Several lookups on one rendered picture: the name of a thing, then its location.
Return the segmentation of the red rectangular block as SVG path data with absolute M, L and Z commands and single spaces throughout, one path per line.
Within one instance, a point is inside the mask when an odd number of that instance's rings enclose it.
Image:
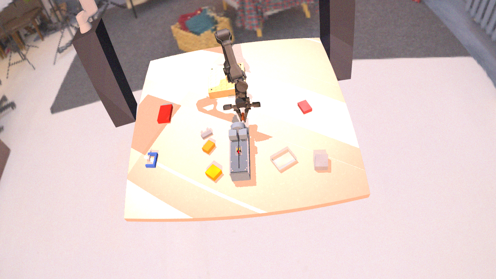
M 306 100 L 303 100 L 303 101 L 301 101 L 301 102 L 299 102 L 299 103 L 297 103 L 297 104 L 298 104 L 298 106 L 299 106 L 300 110 L 301 110 L 304 114 L 309 113 L 309 112 L 311 112 L 311 111 L 312 111 L 312 107 L 309 105 L 309 103 L 308 103 Z
M 158 124 L 170 122 L 172 116 L 172 104 L 160 105 L 159 115 L 157 122 Z

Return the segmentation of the blue rectangular block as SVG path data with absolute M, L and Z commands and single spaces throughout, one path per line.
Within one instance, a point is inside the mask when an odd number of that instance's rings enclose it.
M 157 152 L 150 152 L 148 153 L 148 159 L 147 161 L 150 161 L 150 157 L 154 157 L 153 164 L 145 164 L 147 168 L 156 168 L 156 163 L 157 163 L 157 158 L 158 158 L 158 153 Z

